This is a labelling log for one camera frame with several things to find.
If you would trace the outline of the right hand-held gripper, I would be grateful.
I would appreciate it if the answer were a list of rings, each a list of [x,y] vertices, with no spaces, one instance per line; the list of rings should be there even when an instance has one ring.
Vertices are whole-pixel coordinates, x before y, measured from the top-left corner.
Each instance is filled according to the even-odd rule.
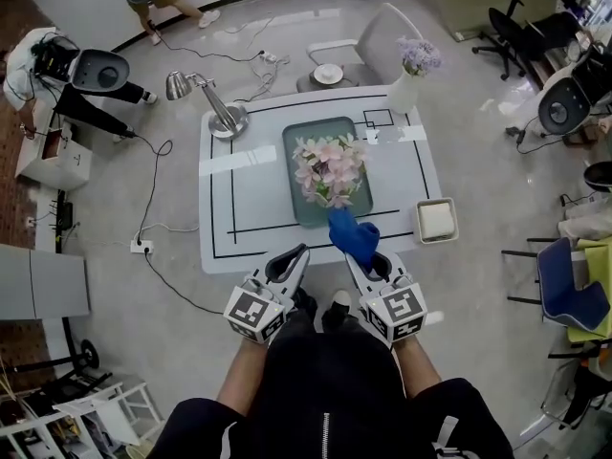
[[[419,333],[426,322],[428,309],[420,288],[397,253],[376,251],[369,273],[349,253],[345,260],[357,287],[359,311],[365,328],[374,337],[393,344]]]

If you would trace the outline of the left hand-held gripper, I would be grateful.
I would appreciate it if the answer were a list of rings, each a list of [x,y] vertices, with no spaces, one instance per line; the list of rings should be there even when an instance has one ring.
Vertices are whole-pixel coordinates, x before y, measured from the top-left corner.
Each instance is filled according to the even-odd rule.
[[[264,272],[248,274],[234,287],[223,313],[230,328],[253,342],[268,343],[294,308],[293,295],[309,263],[310,250],[301,243],[270,259]]]

